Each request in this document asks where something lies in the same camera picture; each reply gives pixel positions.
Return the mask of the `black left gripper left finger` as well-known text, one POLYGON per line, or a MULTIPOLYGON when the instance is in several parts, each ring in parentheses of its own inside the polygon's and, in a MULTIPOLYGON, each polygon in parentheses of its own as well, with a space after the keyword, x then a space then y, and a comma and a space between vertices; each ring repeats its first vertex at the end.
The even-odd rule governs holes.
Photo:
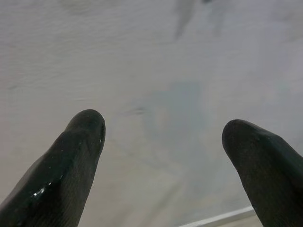
POLYGON ((91 190, 106 135, 93 109, 76 114, 1 203, 3 227, 76 227, 91 190))

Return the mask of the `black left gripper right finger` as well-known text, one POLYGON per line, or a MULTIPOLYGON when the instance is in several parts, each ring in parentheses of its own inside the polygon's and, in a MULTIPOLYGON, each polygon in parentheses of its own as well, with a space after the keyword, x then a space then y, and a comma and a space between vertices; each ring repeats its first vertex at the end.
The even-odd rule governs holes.
POLYGON ((282 137, 248 121, 229 121, 224 151, 265 227, 303 225, 303 158, 282 137))

